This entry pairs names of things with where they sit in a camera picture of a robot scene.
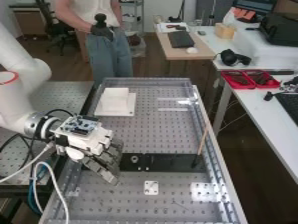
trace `keyboard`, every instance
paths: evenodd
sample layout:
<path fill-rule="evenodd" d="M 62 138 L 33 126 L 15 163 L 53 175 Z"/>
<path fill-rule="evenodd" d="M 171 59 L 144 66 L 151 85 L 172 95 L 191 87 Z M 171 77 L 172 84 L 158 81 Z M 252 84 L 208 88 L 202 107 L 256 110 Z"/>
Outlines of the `keyboard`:
<path fill-rule="evenodd" d="M 275 95 L 280 105 L 283 106 L 292 121 L 298 125 L 298 94 L 276 94 Z"/>
<path fill-rule="evenodd" d="M 194 41 L 187 31 L 176 31 L 167 33 L 172 48 L 188 48 L 194 46 Z"/>

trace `mounting hole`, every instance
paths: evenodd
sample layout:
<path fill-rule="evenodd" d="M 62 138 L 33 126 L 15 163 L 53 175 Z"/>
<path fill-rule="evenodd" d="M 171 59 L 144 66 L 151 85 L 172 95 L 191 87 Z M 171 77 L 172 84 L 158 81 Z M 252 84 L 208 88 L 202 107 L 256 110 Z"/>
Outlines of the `mounting hole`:
<path fill-rule="evenodd" d="M 138 162 L 138 157 L 136 156 L 131 156 L 130 157 L 130 161 L 131 161 L 131 163 L 136 163 Z"/>

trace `person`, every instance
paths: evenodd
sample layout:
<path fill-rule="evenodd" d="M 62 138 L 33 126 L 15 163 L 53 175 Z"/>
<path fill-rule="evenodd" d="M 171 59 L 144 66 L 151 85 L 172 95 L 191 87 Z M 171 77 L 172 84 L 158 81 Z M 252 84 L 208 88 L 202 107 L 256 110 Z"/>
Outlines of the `person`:
<path fill-rule="evenodd" d="M 54 13 L 62 22 L 87 33 L 85 45 L 95 86 L 104 77 L 132 76 L 118 0 L 55 0 Z M 98 26 L 94 18 L 98 14 L 106 16 L 106 27 Z"/>

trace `aluminum breadboard table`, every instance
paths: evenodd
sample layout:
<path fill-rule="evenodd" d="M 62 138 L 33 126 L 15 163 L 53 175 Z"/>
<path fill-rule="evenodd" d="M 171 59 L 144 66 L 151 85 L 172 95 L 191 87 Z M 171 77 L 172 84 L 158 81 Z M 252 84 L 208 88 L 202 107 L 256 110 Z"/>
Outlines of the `aluminum breadboard table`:
<path fill-rule="evenodd" d="M 106 79 L 94 94 L 93 115 L 106 87 L 136 93 L 134 117 L 100 117 L 104 128 L 124 142 L 124 153 L 195 154 L 208 124 L 196 88 L 188 79 Z M 116 187 L 81 164 L 67 161 L 58 180 L 71 224 L 247 223 L 212 131 L 202 151 L 204 171 L 120 172 Z M 158 182 L 158 195 L 146 195 L 144 181 Z M 53 193 L 39 224 L 63 223 Z"/>
<path fill-rule="evenodd" d="M 35 111 L 47 111 L 59 108 L 71 113 L 79 113 L 91 85 L 93 82 L 46 82 L 30 96 L 33 108 Z M 66 118 L 63 113 L 57 112 L 54 115 L 59 118 Z M 13 132 L 0 128 L 0 145 L 3 144 L 13 134 Z M 43 146 L 45 143 L 35 141 L 33 147 L 34 154 L 39 152 Z M 0 176 L 6 176 L 18 169 L 26 157 L 26 153 L 27 148 L 23 142 L 15 139 L 0 154 Z M 0 184 L 1 189 L 6 185 L 15 185 L 17 188 L 19 188 L 21 185 L 26 186 L 27 180 L 29 169 L 5 183 Z M 46 182 L 47 178 L 43 178 L 39 184 L 43 185 Z"/>

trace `blue cable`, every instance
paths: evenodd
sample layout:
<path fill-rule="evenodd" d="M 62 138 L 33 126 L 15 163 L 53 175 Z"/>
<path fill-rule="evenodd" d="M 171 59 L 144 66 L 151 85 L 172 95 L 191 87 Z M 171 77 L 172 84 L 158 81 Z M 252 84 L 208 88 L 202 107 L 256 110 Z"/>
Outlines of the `blue cable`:
<path fill-rule="evenodd" d="M 38 173 L 37 173 L 37 182 L 43 178 L 45 174 L 46 174 L 46 167 L 42 166 Z M 33 180 L 29 181 L 29 193 L 27 193 L 27 204 L 29 204 L 29 207 L 31 209 L 31 211 L 37 214 L 37 215 L 41 215 L 41 212 L 35 206 L 35 203 L 34 203 L 34 200 L 33 199 Z"/>

